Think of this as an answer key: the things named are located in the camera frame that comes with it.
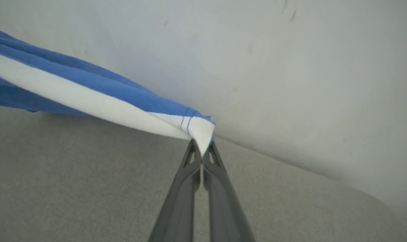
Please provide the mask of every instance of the gray table surface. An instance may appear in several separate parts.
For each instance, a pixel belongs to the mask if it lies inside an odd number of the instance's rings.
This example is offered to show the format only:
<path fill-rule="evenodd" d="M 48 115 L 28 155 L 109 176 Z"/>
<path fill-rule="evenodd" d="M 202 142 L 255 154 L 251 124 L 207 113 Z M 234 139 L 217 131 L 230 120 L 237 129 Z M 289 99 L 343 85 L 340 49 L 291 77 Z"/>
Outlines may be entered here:
<path fill-rule="evenodd" d="M 0 107 L 0 242 L 146 241 L 188 141 Z M 379 200 L 222 139 L 256 241 L 407 241 Z M 195 241 L 209 241 L 207 192 Z"/>

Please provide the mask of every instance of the blue fabric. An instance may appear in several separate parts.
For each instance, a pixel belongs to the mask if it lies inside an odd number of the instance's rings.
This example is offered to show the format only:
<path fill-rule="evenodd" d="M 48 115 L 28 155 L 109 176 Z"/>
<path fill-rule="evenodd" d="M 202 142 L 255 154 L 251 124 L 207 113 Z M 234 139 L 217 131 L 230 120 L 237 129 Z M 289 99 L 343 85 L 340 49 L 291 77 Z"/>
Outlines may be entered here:
<path fill-rule="evenodd" d="M 0 54 L 28 66 L 35 67 L 126 101 L 146 112 L 196 116 L 210 121 L 209 116 L 203 116 L 190 107 L 160 97 L 121 75 L 68 55 L 32 46 L 1 31 Z M 86 115 L 16 87 L 2 78 L 0 78 L 0 105 L 29 111 Z"/>

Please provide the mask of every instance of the blue and white cloth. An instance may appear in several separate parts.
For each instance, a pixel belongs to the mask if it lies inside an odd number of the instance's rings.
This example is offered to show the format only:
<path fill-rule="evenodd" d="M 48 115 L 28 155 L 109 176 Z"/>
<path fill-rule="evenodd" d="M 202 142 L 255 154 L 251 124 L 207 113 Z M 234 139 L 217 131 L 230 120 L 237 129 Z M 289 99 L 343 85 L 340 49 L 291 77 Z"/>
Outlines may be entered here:
<path fill-rule="evenodd" d="M 214 130 L 209 116 L 190 107 L 100 66 L 32 46 L 1 31 L 0 105 L 92 115 L 151 133 L 193 138 L 202 154 Z"/>

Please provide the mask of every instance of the white wall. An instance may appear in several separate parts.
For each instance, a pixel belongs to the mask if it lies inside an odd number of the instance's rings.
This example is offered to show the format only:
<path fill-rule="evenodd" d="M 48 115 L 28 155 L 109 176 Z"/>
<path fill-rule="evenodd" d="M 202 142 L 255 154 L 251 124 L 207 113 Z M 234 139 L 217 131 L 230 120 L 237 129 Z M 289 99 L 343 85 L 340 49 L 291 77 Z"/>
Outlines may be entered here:
<path fill-rule="evenodd" d="M 407 226 L 407 0 L 0 1 L 0 29 L 213 116 Z"/>

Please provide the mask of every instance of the black object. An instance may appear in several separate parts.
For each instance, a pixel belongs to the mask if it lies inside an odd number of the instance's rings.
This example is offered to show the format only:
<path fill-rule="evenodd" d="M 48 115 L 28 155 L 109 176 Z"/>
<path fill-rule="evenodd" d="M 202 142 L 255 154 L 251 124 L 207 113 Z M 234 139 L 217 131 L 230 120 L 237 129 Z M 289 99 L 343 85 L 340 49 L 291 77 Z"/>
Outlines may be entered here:
<path fill-rule="evenodd" d="M 204 186 L 209 192 L 211 242 L 254 242 L 215 143 L 201 157 L 193 140 L 188 144 L 149 242 L 193 241 L 194 192 L 199 188 L 201 165 Z"/>

